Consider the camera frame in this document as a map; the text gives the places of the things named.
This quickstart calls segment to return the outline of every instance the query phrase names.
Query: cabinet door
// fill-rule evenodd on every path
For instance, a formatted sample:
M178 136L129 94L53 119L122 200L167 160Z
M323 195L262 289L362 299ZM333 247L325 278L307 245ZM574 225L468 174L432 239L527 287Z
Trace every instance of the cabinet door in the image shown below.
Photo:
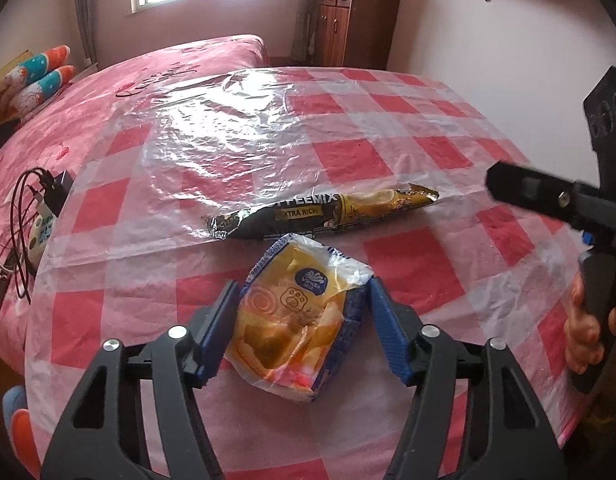
M317 28L314 37L314 59L315 66L328 66L330 53L332 52L332 23L335 20L335 7L320 6Z
M330 66L343 66L346 51L346 35L348 33L349 10L338 7L332 22L332 52Z

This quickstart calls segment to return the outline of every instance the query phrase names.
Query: human hand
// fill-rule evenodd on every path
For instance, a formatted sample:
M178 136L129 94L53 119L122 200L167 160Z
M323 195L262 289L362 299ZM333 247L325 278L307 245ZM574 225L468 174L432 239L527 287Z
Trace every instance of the human hand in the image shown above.
M563 325L566 334L566 363L568 368L582 374L588 365L599 364L604 357L604 347L599 342L601 326L582 306L584 301L584 283L578 273L572 282L570 298L566 304L568 319ZM616 335L616 308L608 315L610 332Z

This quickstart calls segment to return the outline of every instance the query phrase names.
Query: pink wall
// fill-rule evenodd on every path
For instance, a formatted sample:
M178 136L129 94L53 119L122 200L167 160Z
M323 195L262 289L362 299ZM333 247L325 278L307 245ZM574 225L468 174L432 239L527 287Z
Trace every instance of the pink wall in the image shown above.
M82 68L74 0L8 0L0 13L0 68L25 50L37 54L64 43L72 50L68 63Z
M597 182L581 105L611 64L597 0L402 0L389 69L443 81L533 164Z
M233 34L256 34L271 56L290 56L298 3L178 0L131 14L130 0L96 0L99 67L166 46Z

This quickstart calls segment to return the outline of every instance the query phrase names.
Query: gray curtain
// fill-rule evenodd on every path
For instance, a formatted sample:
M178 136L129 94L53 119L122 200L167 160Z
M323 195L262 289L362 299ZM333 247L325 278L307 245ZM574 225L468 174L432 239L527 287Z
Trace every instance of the gray curtain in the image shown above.
M294 38L291 58L295 61L306 61L310 50L310 35L313 29L313 0L301 0L294 24Z
M97 62L97 53L95 52L95 44L92 39L93 4L94 0L74 0L83 51L86 54L86 59L89 59L91 64Z

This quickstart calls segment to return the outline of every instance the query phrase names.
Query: black and yellow packet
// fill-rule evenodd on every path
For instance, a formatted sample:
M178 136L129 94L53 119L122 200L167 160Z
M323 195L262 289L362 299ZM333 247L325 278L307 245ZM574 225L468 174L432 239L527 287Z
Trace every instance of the black and yellow packet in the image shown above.
M372 193L317 194L268 206L204 217L213 238L262 240L288 233L305 236L336 231L434 203L439 193L417 184Z

